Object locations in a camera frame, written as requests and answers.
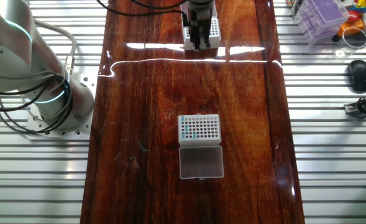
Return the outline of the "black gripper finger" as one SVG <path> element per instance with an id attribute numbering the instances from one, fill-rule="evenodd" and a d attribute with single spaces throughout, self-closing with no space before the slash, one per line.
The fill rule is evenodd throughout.
<path id="1" fill-rule="evenodd" d="M 201 39 L 198 30 L 190 30 L 190 41 L 193 43 L 194 50 L 200 51 Z"/>
<path id="2" fill-rule="evenodd" d="M 204 43 L 206 48 L 210 48 L 211 43 L 209 40 L 210 30 L 209 29 L 202 29 L 200 32 L 201 41 Z"/>

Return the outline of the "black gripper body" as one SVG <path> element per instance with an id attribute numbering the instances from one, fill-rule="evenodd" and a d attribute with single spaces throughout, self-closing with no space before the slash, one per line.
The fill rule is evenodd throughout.
<path id="1" fill-rule="evenodd" d="M 209 33 L 213 9 L 185 9 L 183 12 L 183 24 L 188 27 L 189 33 Z"/>

